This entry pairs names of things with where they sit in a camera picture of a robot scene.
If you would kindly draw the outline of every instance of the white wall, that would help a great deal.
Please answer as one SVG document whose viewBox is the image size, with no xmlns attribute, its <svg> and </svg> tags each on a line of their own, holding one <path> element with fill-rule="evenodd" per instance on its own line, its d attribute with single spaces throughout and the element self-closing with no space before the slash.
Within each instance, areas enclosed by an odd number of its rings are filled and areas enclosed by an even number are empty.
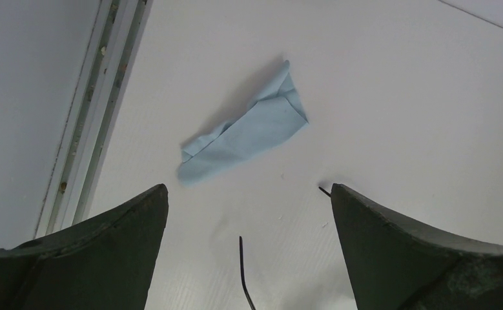
<svg viewBox="0 0 503 310">
<path fill-rule="evenodd" d="M 281 65 L 310 126 L 183 188 L 180 145 Z M 170 210 L 147 309 L 356 309 L 322 181 L 503 244 L 503 29 L 436 0 L 155 1 L 90 215 L 155 183 Z"/>
<path fill-rule="evenodd" d="M 31 239 L 99 0 L 0 0 L 0 247 Z"/>
</svg>

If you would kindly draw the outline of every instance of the light blue cloth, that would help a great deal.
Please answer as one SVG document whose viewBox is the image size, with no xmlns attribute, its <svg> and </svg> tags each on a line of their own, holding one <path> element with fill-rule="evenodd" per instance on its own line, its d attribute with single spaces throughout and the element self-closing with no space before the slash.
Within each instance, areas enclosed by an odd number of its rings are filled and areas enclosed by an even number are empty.
<svg viewBox="0 0 503 310">
<path fill-rule="evenodd" d="M 276 147 L 308 124 L 289 75 L 289 61 L 248 104 L 238 120 L 226 121 L 181 151 L 179 181 L 193 185 Z"/>
</svg>

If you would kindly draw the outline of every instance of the crumpled fabric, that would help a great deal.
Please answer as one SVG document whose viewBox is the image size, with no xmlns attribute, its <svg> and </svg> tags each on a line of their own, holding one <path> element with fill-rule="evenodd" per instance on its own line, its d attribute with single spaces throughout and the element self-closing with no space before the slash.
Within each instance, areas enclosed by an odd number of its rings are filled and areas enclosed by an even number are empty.
<svg viewBox="0 0 503 310">
<path fill-rule="evenodd" d="M 247 105 L 247 112 L 181 148 L 178 178 L 185 186 L 211 178 L 281 145 L 308 124 L 289 74 L 289 61 Z"/>
</svg>

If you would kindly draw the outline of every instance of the gray wall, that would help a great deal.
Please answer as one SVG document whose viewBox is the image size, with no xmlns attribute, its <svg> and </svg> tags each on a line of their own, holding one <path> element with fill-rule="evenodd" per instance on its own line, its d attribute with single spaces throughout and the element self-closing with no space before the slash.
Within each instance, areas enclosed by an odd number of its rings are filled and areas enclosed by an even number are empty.
<svg viewBox="0 0 503 310">
<path fill-rule="evenodd" d="M 0 247 L 31 239 L 99 0 L 0 0 Z"/>
</svg>

